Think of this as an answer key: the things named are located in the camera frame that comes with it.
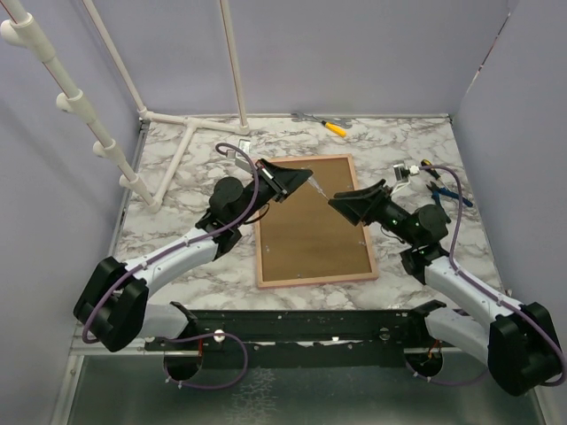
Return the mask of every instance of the marble countertop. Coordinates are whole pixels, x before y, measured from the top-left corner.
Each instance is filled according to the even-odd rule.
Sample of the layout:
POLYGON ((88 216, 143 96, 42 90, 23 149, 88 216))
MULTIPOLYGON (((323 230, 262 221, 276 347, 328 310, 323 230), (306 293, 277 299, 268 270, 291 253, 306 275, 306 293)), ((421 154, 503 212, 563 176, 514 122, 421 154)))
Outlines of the marble countertop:
MULTIPOLYGON (((434 164, 453 166, 462 178, 465 196, 474 202, 449 119, 358 119, 353 120, 344 139, 314 122, 293 122, 289 118, 249 121, 251 154, 255 158, 351 153, 361 188, 382 178, 392 184, 392 164, 401 160, 416 164, 427 158, 434 164)), ((139 172, 152 193, 166 172, 183 130, 177 125, 151 124, 139 172)), ((248 182, 248 174, 214 151, 218 142, 237 144, 240 138, 199 130, 183 156, 160 211, 152 214, 137 196, 131 199, 116 258, 144 255, 186 233, 203 215, 215 182, 223 176, 233 175, 248 182)), ((396 202, 411 212, 432 203, 431 193, 425 187, 430 180, 428 174, 414 177, 408 187, 396 194, 396 202)), ((449 187, 453 185, 448 175, 444 182, 449 187)), ((447 213, 455 218, 456 202, 446 198, 442 202, 447 213)), ((449 237, 443 241, 446 248, 454 222, 449 225, 449 237)), ((447 302, 437 291, 406 275, 398 255, 404 245, 383 235, 378 225, 370 227, 380 273, 375 281, 259 290, 253 226, 240 229, 243 237, 229 254, 179 277, 152 297, 151 303, 167 304, 174 300, 193 309, 340 310, 411 308, 434 298, 447 302)), ((456 257, 477 277, 500 287, 476 207, 465 208, 456 257)))

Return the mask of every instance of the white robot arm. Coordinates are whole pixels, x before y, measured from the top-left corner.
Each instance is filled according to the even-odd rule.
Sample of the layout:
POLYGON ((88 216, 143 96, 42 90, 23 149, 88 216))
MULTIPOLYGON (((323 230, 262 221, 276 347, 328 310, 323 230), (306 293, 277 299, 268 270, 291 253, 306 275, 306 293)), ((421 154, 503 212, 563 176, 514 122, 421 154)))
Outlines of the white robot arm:
POLYGON ((244 187, 234 177, 219 180, 205 215, 187 234, 137 259, 120 263, 109 257, 98 263, 74 308, 74 316, 85 325, 85 343, 101 342, 116 352, 139 336, 181 335, 191 322, 190 313, 177 303, 148 305, 150 297, 181 274, 229 252, 241 237, 241 225, 270 200, 283 202, 313 174, 264 159, 249 162, 254 182, 244 187))
MULTIPOLYGON (((454 173, 444 166, 437 168, 454 173)), ((412 173, 403 168, 398 172, 405 173, 402 178, 412 173)), ((462 216, 458 180, 457 185, 460 207, 455 228, 462 216)), ((494 380, 509 394, 523 394, 539 384, 562 383, 565 360, 549 312, 538 303, 524 305, 507 297, 462 270, 453 252, 445 251, 439 243, 448 235, 445 211, 438 205, 424 205, 409 213, 392 201, 392 193, 382 180, 366 189, 337 193, 329 204, 352 224, 377 222, 409 244, 400 254, 406 272, 455 301, 468 314, 460 315, 438 302, 423 312, 427 333, 488 365, 494 380), (547 383, 560 373, 559 380, 547 383)), ((456 231, 452 246, 455 243, 456 231)))

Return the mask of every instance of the pvc pipe frame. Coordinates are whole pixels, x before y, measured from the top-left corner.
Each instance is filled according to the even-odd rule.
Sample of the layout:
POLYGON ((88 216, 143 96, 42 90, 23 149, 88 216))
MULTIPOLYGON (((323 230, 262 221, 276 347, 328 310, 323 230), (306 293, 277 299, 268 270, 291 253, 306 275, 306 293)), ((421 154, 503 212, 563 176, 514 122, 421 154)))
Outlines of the pvc pipe frame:
POLYGON ((93 151, 100 157, 110 159, 122 171, 120 185, 137 193, 145 202, 148 209, 152 213, 156 213, 161 207, 163 197, 171 184, 175 171, 183 157, 183 153, 186 151, 190 139, 198 128, 227 131, 238 135, 247 135, 250 132, 248 121, 246 119, 242 82, 240 81, 240 70, 238 67, 236 44, 232 30, 232 22, 230 20, 228 1, 221 0, 221 14, 225 35, 227 37, 235 90, 237 93, 238 115, 240 117, 239 126, 211 120, 179 117, 148 111, 105 27, 104 22, 98 13, 97 8, 92 3, 92 0, 82 0, 82 2, 103 42, 105 43, 114 64, 117 66, 122 79, 126 83, 128 91, 134 99, 140 118, 143 120, 154 120, 184 125, 187 128, 154 196, 151 195, 140 176, 132 169, 130 164, 124 158, 124 154, 120 146, 111 138, 104 125, 98 119, 98 116, 89 100, 83 95, 82 91, 79 90, 57 58, 55 50, 49 39, 41 30, 34 17, 26 11, 19 0, 0 0, 0 4, 8 12, 11 19, 11 21, 7 21, 8 25, 6 25, 6 23, 2 25, 2 36, 9 44, 26 47, 37 56, 63 91, 63 94, 60 95, 63 98, 58 97, 57 101, 59 109, 75 113, 83 120, 83 122, 85 122, 85 124, 87 124, 90 131, 97 138, 93 151))
POLYGON ((65 111, 74 113, 89 127, 97 138, 93 149, 104 158, 110 159, 122 171, 124 186, 140 195, 151 211, 158 211, 158 203, 151 196, 140 176, 127 162, 120 146, 110 137, 88 98, 83 95, 63 67, 55 48, 34 17, 26 11, 19 0, 0 0, 0 4, 10 15, 10 20, 3 22, 0 26, 2 37, 9 44, 27 48, 43 63, 63 91, 63 94, 60 95, 63 98, 59 98, 56 105, 63 106, 65 111))
POLYGON ((147 107, 140 96, 140 93, 137 91, 130 74, 128 73, 128 69, 126 65, 124 65, 124 61, 120 56, 120 53, 116 49, 116 45, 113 42, 112 37, 108 33, 106 29, 105 23, 103 22, 100 14, 96 6, 93 4, 92 0, 82 0, 82 3, 87 10, 90 18, 92 19, 93 24, 97 28, 98 33, 100 34, 101 39, 103 40, 111 58, 114 61, 114 64, 118 68, 120 76, 126 83, 128 87, 128 91, 132 95, 134 99, 134 103, 136 104, 136 109, 140 114, 140 118, 143 120, 151 120, 157 122, 166 122, 169 124, 178 124, 186 127, 185 133, 183 134, 182 140, 177 147, 177 151, 175 151, 174 156, 171 159, 169 167, 166 170, 166 174, 164 175, 159 187, 153 197, 155 202, 159 206, 163 202, 163 197, 165 196, 171 181, 175 175, 175 171, 179 166, 181 159, 183 157, 183 153, 187 150, 187 146, 190 143, 191 138, 193 137, 195 131, 198 128, 207 128, 211 130, 220 130, 220 131, 227 131, 230 133, 235 133, 237 135, 247 135, 250 132, 250 128, 248 127, 248 120, 246 118, 246 110, 245 110, 245 102, 244 102, 244 91, 242 89, 242 82, 240 78, 240 67, 238 65, 238 58, 237 58, 237 51, 236 51, 236 42, 234 38, 234 31, 232 27, 232 19, 230 17, 230 9, 229 9, 229 2, 228 0, 220 0, 221 5, 221 15, 222 15, 222 23, 224 26, 224 32, 227 38, 227 47, 229 49, 229 58, 230 58, 230 67, 232 70, 232 75, 234 79, 235 91, 237 93, 237 105, 238 105, 238 116, 240 118, 240 125, 231 125, 225 124, 222 122, 211 121, 211 120, 203 120, 198 118, 192 117, 181 117, 176 115, 167 115, 163 113, 156 113, 152 111, 148 111, 147 107))

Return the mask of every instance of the pliers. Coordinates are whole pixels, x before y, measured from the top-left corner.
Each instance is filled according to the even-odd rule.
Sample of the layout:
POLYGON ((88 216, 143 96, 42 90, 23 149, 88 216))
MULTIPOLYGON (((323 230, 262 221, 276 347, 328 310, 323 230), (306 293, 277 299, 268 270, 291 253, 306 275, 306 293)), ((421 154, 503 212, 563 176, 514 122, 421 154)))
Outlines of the pliers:
MULTIPOLYGON (((452 192, 451 190, 447 189, 447 188, 440 188, 437 184, 435 184, 434 182, 431 182, 430 184, 426 185, 427 189, 429 189, 431 191, 431 199, 433 199, 435 201, 435 204, 440 206, 441 209, 443 210, 443 213, 445 213, 445 218, 447 223, 451 222, 451 219, 449 218, 449 216, 447 215, 447 212, 445 211, 445 209, 443 208, 443 205, 441 205, 441 199, 440 196, 443 195, 445 197, 451 197, 453 199, 458 199, 459 198, 459 194, 452 192)), ((462 198, 462 203, 467 205, 467 206, 472 206, 472 202, 469 201, 469 199, 467 199, 466 197, 462 198)))
MULTIPOLYGON (((431 182, 431 186, 427 186, 427 189, 429 189, 431 192, 438 192, 440 195, 443 195, 444 197, 459 199, 458 193, 455 193, 447 188, 440 188, 434 182, 431 182)), ((472 207, 472 202, 469 201, 469 199, 467 199, 466 197, 462 197, 462 203, 465 204, 465 206, 472 207)))

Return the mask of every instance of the cork board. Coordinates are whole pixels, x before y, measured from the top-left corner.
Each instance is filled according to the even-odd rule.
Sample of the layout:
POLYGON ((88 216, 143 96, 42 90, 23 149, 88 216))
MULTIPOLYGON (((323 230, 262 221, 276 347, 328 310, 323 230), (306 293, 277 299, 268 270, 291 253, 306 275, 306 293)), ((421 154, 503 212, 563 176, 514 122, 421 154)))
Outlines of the cork board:
MULTIPOLYGON (((358 189, 351 155, 269 161, 313 170, 327 197, 358 189)), ((255 224, 255 233, 260 288, 378 277, 368 229, 350 224, 308 182, 281 204, 270 202, 266 216, 255 224)))

